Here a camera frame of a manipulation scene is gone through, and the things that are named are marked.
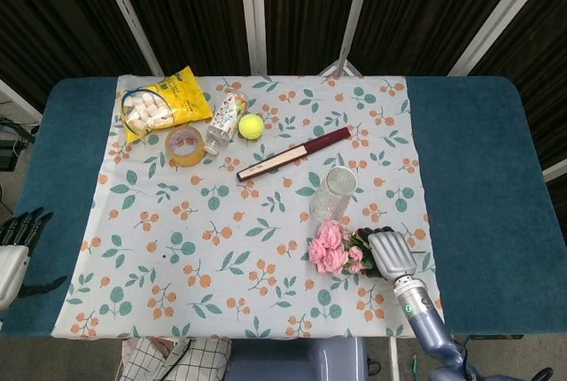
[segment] yellow tennis ball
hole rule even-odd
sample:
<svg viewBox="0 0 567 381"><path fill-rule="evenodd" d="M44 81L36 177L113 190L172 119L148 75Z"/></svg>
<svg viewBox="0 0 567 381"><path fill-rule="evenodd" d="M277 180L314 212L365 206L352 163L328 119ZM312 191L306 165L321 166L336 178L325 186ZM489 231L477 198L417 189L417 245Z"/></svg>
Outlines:
<svg viewBox="0 0 567 381"><path fill-rule="evenodd" d="M238 123L238 131L246 139L257 139L264 131L264 121L258 115L248 113Z"/></svg>

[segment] yellow snack bag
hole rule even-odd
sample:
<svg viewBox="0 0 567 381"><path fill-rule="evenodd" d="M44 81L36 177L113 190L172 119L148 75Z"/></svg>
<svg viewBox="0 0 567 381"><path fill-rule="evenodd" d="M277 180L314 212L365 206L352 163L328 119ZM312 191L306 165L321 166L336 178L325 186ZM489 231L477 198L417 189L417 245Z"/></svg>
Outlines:
<svg viewBox="0 0 567 381"><path fill-rule="evenodd" d="M128 143L155 128L211 118L213 113L191 69L186 66L161 82L124 92L120 116Z"/></svg>

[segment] masking tape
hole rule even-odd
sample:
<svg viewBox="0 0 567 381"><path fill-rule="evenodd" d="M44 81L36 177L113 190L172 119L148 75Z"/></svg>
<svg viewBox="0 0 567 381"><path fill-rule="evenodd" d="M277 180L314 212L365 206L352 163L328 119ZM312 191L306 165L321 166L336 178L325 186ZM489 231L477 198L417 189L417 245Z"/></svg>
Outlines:
<svg viewBox="0 0 567 381"><path fill-rule="evenodd" d="M192 146L190 153L177 153L176 149L184 144ZM167 135L166 155L178 166L189 167L198 164L205 157L203 137L196 128L178 127Z"/></svg>

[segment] plastic bottle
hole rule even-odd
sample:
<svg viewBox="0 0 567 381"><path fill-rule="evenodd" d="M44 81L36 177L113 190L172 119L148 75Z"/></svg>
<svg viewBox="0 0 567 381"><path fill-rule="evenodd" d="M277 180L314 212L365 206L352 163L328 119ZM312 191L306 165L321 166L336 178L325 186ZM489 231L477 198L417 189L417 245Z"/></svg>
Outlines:
<svg viewBox="0 0 567 381"><path fill-rule="evenodd" d="M206 130L205 151L217 155L238 130L238 122L248 109L248 99L243 93L230 89L221 106L215 111Z"/></svg>

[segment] floral tablecloth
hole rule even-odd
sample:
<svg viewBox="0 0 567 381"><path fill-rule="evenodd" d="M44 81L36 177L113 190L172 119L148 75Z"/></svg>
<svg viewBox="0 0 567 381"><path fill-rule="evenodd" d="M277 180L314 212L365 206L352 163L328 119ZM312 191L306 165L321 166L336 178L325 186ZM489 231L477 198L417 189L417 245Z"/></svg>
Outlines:
<svg viewBox="0 0 567 381"><path fill-rule="evenodd" d="M123 76L117 91L154 82ZM201 77L265 122L195 167L167 159L168 130L126 144L117 99L72 282L52 335L65 338L413 336L392 287L317 273L309 199L333 166L358 175L342 222L404 234L440 311L419 159L403 77ZM196 122L203 136L206 123ZM351 138L240 183L236 171L336 128Z"/></svg>

